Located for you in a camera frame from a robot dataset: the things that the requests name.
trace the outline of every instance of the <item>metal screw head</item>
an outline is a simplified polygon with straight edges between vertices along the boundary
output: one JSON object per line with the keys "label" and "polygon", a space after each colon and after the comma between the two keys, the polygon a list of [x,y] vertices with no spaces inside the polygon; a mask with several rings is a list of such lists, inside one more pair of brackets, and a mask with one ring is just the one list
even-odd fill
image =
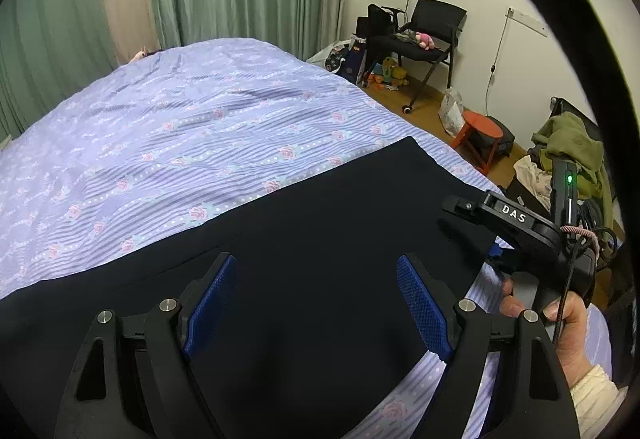
{"label": "metal screw head", "polygon": [[468,298],[463,298],[458,302],[458,307],[460,307],[465,313],[471,313],[471,311],[476,310],[476,303]]}
{"label": "metal screw head", "polygon": [[112,316],[113,313],[108,309],[106,309],[105,311],[100,311],[98,313],[98,322],[101,324],[106,324],[109,320],[111,320]]}
{"label": "metal screw head", "polygon": [[173,311],[178,303],[173,298],[166,298],[160,303],[160,310],[164,312]]}
{"label": "metal screw head", "polygon": [[524,316],[524,320],[526,320],[527,322],[533,323],[538,321],[538,313],[530,309],[524,310],[522,316]]}

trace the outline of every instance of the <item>wall outlet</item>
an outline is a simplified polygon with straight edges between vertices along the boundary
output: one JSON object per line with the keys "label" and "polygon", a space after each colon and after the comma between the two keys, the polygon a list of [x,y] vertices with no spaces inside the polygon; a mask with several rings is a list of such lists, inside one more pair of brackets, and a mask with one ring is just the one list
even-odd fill
{"label": "wall outlet", "polygon": [[509,8],[507,10],[506,15],[509,18],[512,18],[513,20],[515,20],[516,22],[521,23],[523,26],[527,26],[529,29],[533,29],[533,31],[538,32],[545,38],[549,36],[548,27],[545,26],[538,19],[533,18],[532,16],[527,15],[526,13],[519,12],[515,8]]}

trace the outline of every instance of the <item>green jacket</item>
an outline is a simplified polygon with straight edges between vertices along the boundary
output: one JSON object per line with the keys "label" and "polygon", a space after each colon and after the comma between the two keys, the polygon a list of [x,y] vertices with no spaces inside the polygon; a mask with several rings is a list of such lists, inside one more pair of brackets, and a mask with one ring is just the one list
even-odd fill
{"label": "green jacket", "polygon": [[574,161],[578,168],[578,197],[588,199],[600,197],[604,225],[613,223],[609,177],[604,168],[604,145],[592,140],[582,120],[571,112],[552,116],[531,136],[535,144],[546,145],[540,150],[540,164],[546,171],[553,169],[552,158],[560,157]]}

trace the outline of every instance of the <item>colorful toy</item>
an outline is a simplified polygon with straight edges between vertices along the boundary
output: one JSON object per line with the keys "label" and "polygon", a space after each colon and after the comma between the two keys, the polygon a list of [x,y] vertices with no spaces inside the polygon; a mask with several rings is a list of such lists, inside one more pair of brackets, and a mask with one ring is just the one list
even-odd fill
{"label": "colorful toy", "polygon": [[376,85],[385,83],[396,87],[409,85],[409,80],[406,79],[406,70],[391,57],[385,58],[382,65],[376,64],[373,67],[373,71],[367,77],[367,82],[369,85],[375,82]]}
{"label": "colorful toy", "polygon": [[391,71],[393,70],[393,68],[395,66],[398,65],[398,62],[396,62],[393,58],[391,58],[390,56],[387,56],[383,61],[382,61],[382,76],[384,77],[384,82],[386,84],[391,83]]}
{"label": "colorful toy", "polygon": [[430,50],[436,47],[433,38],[426,33],[415,33],[415,39],[418,41],[418,45],[425,50]]}

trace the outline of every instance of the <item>white wall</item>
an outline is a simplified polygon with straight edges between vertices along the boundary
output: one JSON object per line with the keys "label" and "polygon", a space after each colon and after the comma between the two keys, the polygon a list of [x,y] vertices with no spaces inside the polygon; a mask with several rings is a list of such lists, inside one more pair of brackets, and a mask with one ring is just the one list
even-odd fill
{"label": "white wall", "polygon": [[[346,0],[342,34],[348,37],[367,5],[403,8],[406,0]],[[416,0],[410,0],[412,11]],[[484,95],[509,6],[543,21],[529,0],[444,0],[468,11],[458,49],[453,86],[465,105],[484,112]],[[640,105],[640,15],[631,0],[591,0],[609,35],[626,79]],[[422,78],[428,65],[405,61],[412,76]],[[430,84],[446,88],[447,67],[440,66]],[[551,96],[563,96],[592,116],[586,97],[558,42],[509,21],[489,94],[489,114],[500,119],[524,148],[549,114]]]}

